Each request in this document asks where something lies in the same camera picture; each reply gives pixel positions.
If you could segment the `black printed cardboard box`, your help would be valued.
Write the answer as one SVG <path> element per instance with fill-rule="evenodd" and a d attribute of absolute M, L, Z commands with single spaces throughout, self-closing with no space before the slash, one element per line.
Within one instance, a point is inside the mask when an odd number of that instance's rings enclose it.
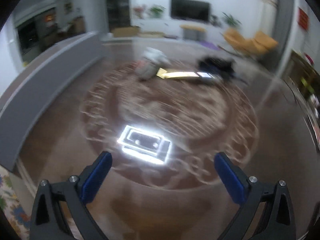
<path fill-rule="evenodd" d="M 202 71 L 186 71 L 186 70 L 175 70 L 175 69 L 164 69 L 159 68 L 157 77 L 161 79 L 171 79 L 171 80 L 190 80 L 190 81 L 200 81 L 205 83 L 217 84 L 223 81 L 223 78 L 217 74 L 210 74 L 208 72 Z"/>

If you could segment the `grey sofa back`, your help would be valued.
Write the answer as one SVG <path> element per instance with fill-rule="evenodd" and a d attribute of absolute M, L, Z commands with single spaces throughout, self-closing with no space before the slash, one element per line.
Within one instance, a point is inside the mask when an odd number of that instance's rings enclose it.
<path fill-rule="evenodd" d="M 36 57 L 1 96 L 1 166 L 15 167 L 42 113 L 87 68 L 104 56 L 97 31 L 57 42 Z"/>

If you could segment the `wooden dining chair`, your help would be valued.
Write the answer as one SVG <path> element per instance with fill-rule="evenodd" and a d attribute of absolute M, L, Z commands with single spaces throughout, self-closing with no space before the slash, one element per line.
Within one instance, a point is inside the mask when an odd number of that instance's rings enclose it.
<path fill-rule="evenodd" d="M 292 50 L 289 61 L 281 76 L 285 81 L 291 81 L 300 91 L 310 91 L 319 88 L 319 73 L 299 53 Z"/>

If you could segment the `black studded fabric item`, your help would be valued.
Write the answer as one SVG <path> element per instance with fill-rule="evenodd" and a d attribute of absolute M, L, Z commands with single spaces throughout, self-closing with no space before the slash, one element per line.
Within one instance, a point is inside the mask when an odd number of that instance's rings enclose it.
<path fill-rule="evenodd" d="M 246 80 L 235 73 L 234 64 L 235 61 L 233 59 L 222 59 L 215 56 L 205 56 L 197 61 L 198 69 L 202 72 L 218 75 L 225 82 L 238 80 L 248 85 Z"/>

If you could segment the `yellow lounge chair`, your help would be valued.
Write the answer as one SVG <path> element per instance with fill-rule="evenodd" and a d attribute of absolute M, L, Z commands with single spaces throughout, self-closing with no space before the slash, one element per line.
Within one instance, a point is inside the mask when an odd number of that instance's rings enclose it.
<path fill-rule="evenodd" d="M 262 31 L 257 31 L 253 38 L 244 38 L 236 29 L 228 28 L 223 38 L 234 50 L 246 56 L 264 55 L 278 45 L 276 40 Z"/>

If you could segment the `white knitted glove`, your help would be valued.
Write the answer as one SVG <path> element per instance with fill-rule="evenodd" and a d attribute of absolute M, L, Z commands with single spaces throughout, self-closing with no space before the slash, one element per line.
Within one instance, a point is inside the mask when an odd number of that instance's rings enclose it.
<path fill-rule="evenodd" d="M 168 57 L 162 51 L 147 47 L 137 62 L 135 74 L 140 81 L 146 81 L 156 76 L 160 68 L 169 64 Z"/>

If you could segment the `green potted plant right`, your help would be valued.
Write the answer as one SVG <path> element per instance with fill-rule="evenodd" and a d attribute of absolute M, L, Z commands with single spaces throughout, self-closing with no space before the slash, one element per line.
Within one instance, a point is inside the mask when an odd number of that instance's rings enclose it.
<path fill-rule="evenodd" d="M 230 28 L 238 28 L 241 25 L 241 22 L 234 18 L 231 14 L 227 14 L 223 12 L 223 21 L 227 24 Z"/>

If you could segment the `green potted plant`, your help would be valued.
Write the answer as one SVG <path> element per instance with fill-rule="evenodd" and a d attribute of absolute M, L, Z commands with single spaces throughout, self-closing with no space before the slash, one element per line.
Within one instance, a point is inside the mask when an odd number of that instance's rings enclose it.
<path fill-rule="evenodd" d="M 153 5 L 149 8 L 148 13 L 151 18 L 162 18 L 165 7 L 162 5 Z"/>
<path fill-rule="evenodd" d="M 223 21 L 227 24 L 230 28 L 238 28 L 241 25 L 241 22 L 234 18 L 231 14 L 227 14 L 223 12 Z"/>

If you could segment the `wooden bench stool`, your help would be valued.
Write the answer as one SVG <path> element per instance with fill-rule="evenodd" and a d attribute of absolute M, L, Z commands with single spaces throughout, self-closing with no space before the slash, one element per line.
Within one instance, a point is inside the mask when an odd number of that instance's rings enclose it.
<path fill-rule="evenodd" d="M 206 29 L 203 27 L 182 24 L 182 38 L 191 41 L 204 41 L 206 39 Z"/>

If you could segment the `white tv cabinet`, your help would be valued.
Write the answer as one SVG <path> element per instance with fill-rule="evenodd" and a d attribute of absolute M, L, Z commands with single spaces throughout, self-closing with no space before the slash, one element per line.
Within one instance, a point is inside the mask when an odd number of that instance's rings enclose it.
<path fill-rule="evenodd" d="M 179 38 L 183 37 L 182 25 L 199 27 L 205 30 L 206 41 L 223 40 L 225 28 L 215 27 L 209 23 L 201 23 L 195 21 L 176 20 L 170 18 L 147 18 L 147 19 L 132 19 L 132 26 L 139 26 L 141 31 L 157 31 L 168 35 L 175 35 Z"/>

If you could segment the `red flower vase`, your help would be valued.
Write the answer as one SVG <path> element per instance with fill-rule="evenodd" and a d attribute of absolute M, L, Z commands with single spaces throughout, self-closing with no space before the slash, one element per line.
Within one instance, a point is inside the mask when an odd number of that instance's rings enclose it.
<path fill-rule="evenodd" d="M 133 14 L 138 19 L 144 19 L 145 17 L 145 11 L 146 11 L 146 5 L 137 5 L 133 7 Z"/>

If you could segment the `grey curtain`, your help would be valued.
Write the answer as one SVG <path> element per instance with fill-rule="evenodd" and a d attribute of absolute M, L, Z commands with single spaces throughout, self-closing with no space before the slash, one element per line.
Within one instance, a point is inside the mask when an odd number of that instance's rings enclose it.
<path fill-rule="evenodd" d="M 289 34 L 291 31 L 294 0 L 277 0 L 277 16 L 274 25 L 273 38 L 278 41 L 278 45 L 273 52 L 273 64 L 277 68 L 283 56 Z"/>

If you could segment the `black flat screen television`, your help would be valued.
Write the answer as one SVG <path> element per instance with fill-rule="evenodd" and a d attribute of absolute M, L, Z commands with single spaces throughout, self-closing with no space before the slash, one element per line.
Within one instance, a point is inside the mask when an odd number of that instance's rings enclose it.
<path fill-rule="evenodd" d="M 170 0 L 170 17 L 177 20 L 209 22 L 211 6 L 196 0 Z"/>

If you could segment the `green potted plant left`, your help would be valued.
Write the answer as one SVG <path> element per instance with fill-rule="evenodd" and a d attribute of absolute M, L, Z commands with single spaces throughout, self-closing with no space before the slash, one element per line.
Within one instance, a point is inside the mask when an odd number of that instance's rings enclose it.
<path fill-rule="evenodd" d="M 153 5 L 149 8 L 148 13 L 151 18 L 162 18 L 165 7 L 162 5 Z"/>

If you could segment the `dark glass display cabinet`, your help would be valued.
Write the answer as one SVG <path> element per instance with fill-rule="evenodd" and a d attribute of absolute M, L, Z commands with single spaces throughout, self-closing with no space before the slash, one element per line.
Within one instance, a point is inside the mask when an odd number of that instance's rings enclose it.
<path fill-rule="evenodd" d="M 130 26 L 129 0 L 106 0 L 106 6 L 110 31 Z"/>

